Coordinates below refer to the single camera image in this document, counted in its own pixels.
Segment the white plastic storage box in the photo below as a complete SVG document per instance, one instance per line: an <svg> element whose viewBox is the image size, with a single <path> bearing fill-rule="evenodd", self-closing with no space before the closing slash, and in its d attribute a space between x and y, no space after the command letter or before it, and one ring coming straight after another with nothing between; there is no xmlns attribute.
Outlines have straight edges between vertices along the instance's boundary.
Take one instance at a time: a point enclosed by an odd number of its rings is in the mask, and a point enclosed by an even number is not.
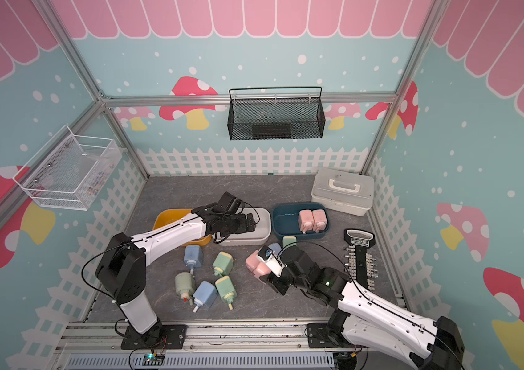
<svg viewBox="0 0 524 370"><path fill-rule="evenodd" d="M255 230L244 234L233 234L221 243L224 247L264 245L271 234L271 215L265 208L244 208L245 214L252 214Z"/></svg>

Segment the pink pencil sharpener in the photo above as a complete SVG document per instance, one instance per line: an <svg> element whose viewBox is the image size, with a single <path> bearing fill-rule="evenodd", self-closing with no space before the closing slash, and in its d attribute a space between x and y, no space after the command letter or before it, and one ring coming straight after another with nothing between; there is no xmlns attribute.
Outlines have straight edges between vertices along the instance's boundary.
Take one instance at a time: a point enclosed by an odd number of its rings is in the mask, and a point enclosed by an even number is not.
<svg viewBox="0 0 524 370"><path fill-rule="evenodd" d="M265 279L271 272L272 271L263 262L260 262L253 270L254 277L260 281Z"/></svg>
<svg viewBox="0 0 524 370"><path fill-rule="evenodd" d="M324 209L316 209L312 211L314 217L314 232L319 234L324 232L328 225L327 215Z"/></svg>
<svg viewBox="0 0 524 370"><path fill-rule="evenodd" d="M245 261L246 268L252 273L260 272L261 261L258 259L258 253L259 250L255 250Z"/></svg>
<svg viewBox="0 0 524 370"><path fill-rule="evenodd" d="M313 231L315 225L313 211L309 209L299 211L298 224L302 234L306 234L308 231Z"/></svg>

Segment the yellow plastic storage box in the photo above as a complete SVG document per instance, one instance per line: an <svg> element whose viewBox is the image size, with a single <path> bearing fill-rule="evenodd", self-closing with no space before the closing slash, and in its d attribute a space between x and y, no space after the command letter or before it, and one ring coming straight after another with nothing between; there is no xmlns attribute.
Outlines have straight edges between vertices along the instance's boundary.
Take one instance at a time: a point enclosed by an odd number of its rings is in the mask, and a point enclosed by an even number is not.
<svg viewBox="0 0 524 370"><path fill-rule="evenodd" d="M191 214L191 209L167 209L159 214L155 220L152 230L155 231L161 227L165 227L166 225L176 222L189 214ZM212 236L208 235L197 240L191 240L190 242L185 243L183 246L187 247L188 245L199 245L200 247L204 247L209 244L211 240Z"/></svg>

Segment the dark teal storage box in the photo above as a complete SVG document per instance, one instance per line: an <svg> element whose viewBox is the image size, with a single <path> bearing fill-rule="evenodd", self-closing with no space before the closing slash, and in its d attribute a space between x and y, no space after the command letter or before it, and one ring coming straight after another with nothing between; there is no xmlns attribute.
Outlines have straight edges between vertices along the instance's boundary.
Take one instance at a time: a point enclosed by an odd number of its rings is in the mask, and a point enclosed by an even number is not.
<svg viewBox="0 0 524 370"><path fill-rule="evenodd" d="M294 236L301 241L311 241L322 238L331 228L329 217L327 217L327 225L323 231L315 233L314 231L303 234L300 231L298 218L302 210L322 210L326 213L323 205L316 202L299 202L299 203L282 203L277 205L272 212L272 227L274 234L279 239L285 236Z"/></svg>

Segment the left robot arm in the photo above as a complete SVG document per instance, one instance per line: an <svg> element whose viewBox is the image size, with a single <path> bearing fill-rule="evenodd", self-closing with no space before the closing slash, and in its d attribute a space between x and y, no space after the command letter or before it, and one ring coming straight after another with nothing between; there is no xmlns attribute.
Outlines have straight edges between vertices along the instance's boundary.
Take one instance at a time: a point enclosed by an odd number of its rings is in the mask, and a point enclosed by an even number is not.
<svg viewBox="0 0 524 370"><path fill-rule="evenodd" d="M139 335L151 332L160 319L146 297L146 268L189 242L212 235L221 241L256 230L257 212L245 212L246 202L226 192L219 201L192 209L171 224L143 234L119 233L111 238L95 276Z"/></svg>

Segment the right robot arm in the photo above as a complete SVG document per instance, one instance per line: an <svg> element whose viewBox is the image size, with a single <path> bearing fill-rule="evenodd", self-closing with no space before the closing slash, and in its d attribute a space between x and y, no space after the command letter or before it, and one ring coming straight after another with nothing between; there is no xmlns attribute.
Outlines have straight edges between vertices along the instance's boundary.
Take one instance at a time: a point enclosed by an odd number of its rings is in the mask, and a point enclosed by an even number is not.
<svg viewBox="0 0 524 370"><path fill-rule="evenodd" d="M299 289L306 297L334 308L324 339L335 346L377 349L414 369L462 369L465 345L448 317L421 316L361 287L346 266L322 268L298 246L257 254L270 274L266 283L280 294Z"/></svg>

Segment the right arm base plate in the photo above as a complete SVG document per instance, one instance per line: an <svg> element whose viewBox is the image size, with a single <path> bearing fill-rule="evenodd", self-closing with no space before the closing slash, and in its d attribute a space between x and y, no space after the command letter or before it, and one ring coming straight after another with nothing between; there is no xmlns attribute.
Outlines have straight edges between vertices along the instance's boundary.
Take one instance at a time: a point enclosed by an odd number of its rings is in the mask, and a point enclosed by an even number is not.
<svg viewBox="0 0 524 370"><path fill-rule="evenodd" d="M333 348L337 346L326 323L308 324L304 330L309 348Z"/></svg>

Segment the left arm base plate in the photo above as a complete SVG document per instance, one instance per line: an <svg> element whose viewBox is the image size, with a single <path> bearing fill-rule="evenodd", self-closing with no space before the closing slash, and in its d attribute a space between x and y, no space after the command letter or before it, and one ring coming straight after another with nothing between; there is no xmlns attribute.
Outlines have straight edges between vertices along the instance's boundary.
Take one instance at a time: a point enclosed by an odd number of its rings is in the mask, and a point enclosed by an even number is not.
<svg viewBox="0 0 524 370"><path fill-rule="evenodd" d="M145 334L140 334L130 325L123 336L121 349L182 349L186 330L186 325L157 323Z"/></svg>

